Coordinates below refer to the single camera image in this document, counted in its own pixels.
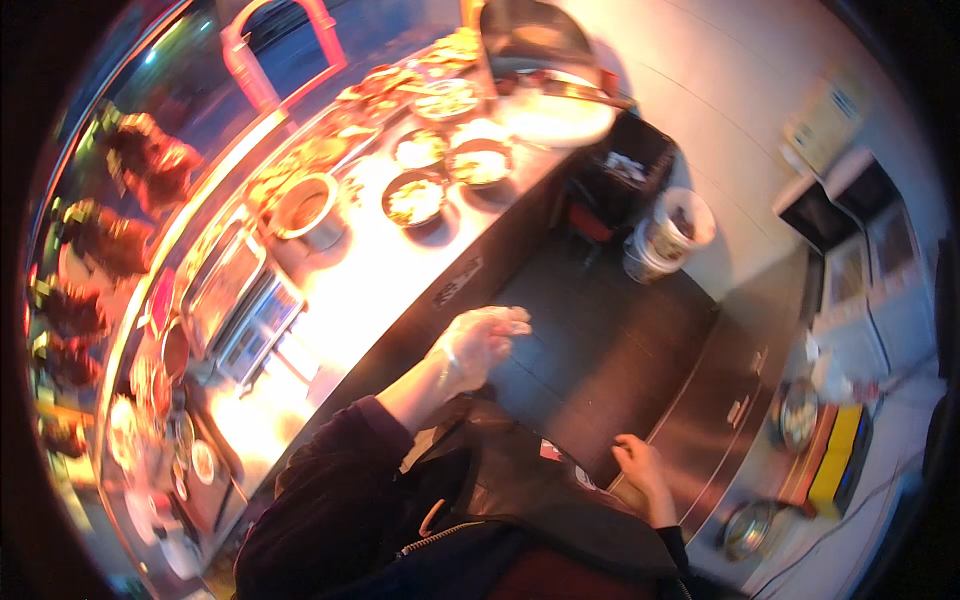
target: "person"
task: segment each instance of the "person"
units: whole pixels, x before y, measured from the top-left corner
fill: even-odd
[[[464,395],[529,321],[519,307],[458,316],[415,367],[299,448],[237,556],[238,600],[689,598],[653,447],[621,435],[612,448],[649,500],[644,520],[556,446]],[[453,405],[401,473],[414,436]]]

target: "dark floor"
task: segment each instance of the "dark floor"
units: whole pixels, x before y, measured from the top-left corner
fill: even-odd
[[[582,250],[552,236],[497,295],[530,311],[534,335],[516,340],[490,382],[497,403],[606,487],[619,472],[613,436],[651,432],[693,369],[715,304],[682,271],[633,282],[616,249],[584,272]]]

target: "white wall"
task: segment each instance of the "white wall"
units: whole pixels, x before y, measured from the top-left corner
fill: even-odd
[[[834,61],[872,100],[863,132],[900,189],[926,259],[946,227],[944,195],[905,102],[853,34],[816,0],[555,0],[593,38],[640,114],[679,144],[694,189],[718,224],[684,269],[715,299],[787,254],[800,239],[771,211],[793,177],[783,125]]]

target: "plastic container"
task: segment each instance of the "plastic container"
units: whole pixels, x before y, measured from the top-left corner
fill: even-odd
[[[682,208],[687,221],[693,227],[693,238],[677,228],[671,215]],[[713,241],[716,221],[709,206],[700,196],[682,187],[670,187],[657,199],[654,206],[654,221],[646,231],[646,240],[653,252],[665,261],[682,260],[691,252]]]
[[[637,283],[653,283],[661,277],[676,273],[684,264],[682,258],[664,260],[646,243],[648,222],[644,220],[623,244],[623,270]]]

